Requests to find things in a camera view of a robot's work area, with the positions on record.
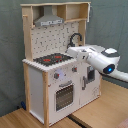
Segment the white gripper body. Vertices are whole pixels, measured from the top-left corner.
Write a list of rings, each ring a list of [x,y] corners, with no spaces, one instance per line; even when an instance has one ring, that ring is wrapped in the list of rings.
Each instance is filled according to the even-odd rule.
[[[67,53],[75,58],[77,61],[87,61],[94,57],[97,51],[91,46],[69,47]]]

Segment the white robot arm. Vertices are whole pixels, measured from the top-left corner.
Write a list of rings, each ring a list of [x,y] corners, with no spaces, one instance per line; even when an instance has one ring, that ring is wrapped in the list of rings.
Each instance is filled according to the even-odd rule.
[[[69,47],[67,53],[77,61],[86,62],[101,74],[128,82],[128,73],[117,70],[120,55],[113,48],[97,45]]]

